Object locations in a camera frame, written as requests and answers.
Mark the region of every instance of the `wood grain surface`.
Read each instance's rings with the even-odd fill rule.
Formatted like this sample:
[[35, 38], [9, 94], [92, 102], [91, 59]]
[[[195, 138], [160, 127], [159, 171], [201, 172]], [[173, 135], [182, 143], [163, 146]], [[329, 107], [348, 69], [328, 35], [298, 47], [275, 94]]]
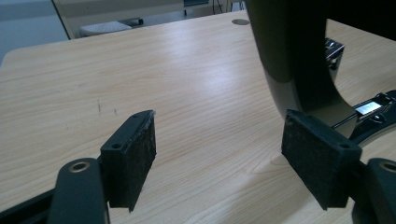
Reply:
[[[133, 113], [156, 111], [157, 157], [135, 210], [112, 223], [351, 223], [322, 211], [280, 153], [283, 120], [245, 11], [10, 52], [0, 67], [0, 210], [99, 156]], [[396, 89], [396, 44], [334, 21], [336, 86], [352, 105]], [[363, 161], [396, 161], [396, 132]]]

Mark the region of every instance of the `metal screw hole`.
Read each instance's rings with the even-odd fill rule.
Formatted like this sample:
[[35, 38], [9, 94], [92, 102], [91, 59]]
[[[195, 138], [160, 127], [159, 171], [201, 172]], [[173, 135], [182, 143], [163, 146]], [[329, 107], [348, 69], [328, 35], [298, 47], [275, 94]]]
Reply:
[[396, 173], [396, 164], [388, 161], [381, 161], [379, 165], [389, 172]]
[[71, 173], [79, 173], [82, 171], [85, 171], [86, 169], [88, 169], [88, 167], [90, 167], [90, 163], [87, 161], [79, 161], [74, 163], [73, 165], [71, 165], [69, 167], [69, 172]]

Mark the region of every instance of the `black plastic bracket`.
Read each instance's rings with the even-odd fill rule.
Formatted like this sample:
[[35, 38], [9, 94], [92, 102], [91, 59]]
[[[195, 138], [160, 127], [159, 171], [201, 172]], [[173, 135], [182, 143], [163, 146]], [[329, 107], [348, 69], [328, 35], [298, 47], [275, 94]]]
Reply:
[[109, 223], [107, 202], [133, 211], [156, 155], [154, 114], [129, 117], [98, 160], [70, 161], [55, 189], [1, 212], [0, 223]]
[[353, 141], [303, 112], [288, 110], [282, 153], [326, 210], [355, 201], [355, 223], [396, 222], [396, 162], [360, 161]]

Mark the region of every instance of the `white wall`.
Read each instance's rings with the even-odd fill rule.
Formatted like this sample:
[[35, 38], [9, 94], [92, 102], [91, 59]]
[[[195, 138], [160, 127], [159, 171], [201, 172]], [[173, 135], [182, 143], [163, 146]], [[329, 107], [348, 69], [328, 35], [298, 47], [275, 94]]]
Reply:
[[0, 64], [13, 49], [67, 39], [51, 0], [0, 0]]

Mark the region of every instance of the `floor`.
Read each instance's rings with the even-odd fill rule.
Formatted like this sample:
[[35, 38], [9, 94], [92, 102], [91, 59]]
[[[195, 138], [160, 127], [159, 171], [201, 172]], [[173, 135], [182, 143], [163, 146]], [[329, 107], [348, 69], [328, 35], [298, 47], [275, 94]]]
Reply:
[[[233, 3], [233, 11], [239, 11], [245, 8], [245, 3], [240, 5], [239, 3]], [[168, 23], [172, 21], [183, 21], [194, 19], [203, 16], [209, 16], [213, 14], [219, 14], [221, 11], [219, 10], [219, 6], [214, 5], [214, 7], [208, 8], [199, 8], [199, 9], [188, 9], [186, 12], [184, 11], [176, 11], [171, 13], [165, 13], [161, 15], [154, 15], [154, 16], [147, 16], [143, 17], [143, 25], [138, 24], [138, 20], [130, 20], [130, 21], [123, 21], [123, 23], [131, 26], [133, 29], [157, 24]]]
[[0, 64], [14, 49], [67, 39], [51, 0], [0, 0]]

